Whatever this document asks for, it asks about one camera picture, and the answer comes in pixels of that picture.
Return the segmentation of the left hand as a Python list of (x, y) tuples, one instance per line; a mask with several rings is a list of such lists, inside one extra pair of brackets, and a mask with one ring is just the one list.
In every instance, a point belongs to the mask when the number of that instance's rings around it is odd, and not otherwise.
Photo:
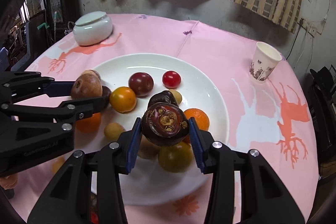
[(10, 176), (0, 178), (0, 186), (4, 190), (13, 189), (18, 183), (18, 174), (12, 174)]

